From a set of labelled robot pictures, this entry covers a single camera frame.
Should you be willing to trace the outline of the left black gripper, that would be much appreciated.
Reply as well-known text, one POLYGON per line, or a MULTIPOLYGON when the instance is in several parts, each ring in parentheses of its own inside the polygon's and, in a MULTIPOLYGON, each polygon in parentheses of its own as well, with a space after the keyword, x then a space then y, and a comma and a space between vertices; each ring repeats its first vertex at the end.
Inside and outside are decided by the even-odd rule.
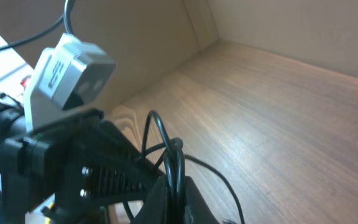
POLYGON ((30 132, 21 118, 5 120, 0 130, 2 212, 7 223, 24 223, 25 214, 55 192, 61 209, 73 213, 142 200, 160 171, 101 110, 89 109, 30 132), (96 135, 109 150, 68 149, 82 130, 97 123, 96 135))

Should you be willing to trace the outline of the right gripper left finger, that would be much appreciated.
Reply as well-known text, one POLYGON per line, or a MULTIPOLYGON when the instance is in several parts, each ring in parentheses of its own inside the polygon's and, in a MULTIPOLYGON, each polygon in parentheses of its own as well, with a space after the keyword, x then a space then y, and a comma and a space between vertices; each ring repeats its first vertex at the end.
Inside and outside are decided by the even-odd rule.
POLYGON ((167 224, 171 214, 168 180, 160 176, 131 224, 167 224))

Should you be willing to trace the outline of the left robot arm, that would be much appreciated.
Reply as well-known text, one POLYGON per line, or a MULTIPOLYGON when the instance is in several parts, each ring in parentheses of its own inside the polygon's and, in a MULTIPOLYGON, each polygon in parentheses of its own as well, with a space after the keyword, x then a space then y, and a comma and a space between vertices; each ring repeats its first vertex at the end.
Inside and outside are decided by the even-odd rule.
POLYGON ((145 199, 160 172, 100 110, 28 132, 24 110, 0 102, 0 176, 0 223, 37 207, 53 223, 97 223, 103 207, 145 199))

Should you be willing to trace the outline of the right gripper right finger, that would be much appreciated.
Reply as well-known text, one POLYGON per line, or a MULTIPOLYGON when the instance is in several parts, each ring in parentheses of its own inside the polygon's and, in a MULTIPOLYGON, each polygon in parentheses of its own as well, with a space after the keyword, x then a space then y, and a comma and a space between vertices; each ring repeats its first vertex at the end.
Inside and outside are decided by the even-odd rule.
POLYGON ((198 190, 194 180, 185 179, 184 224, 219 224, 198 190))

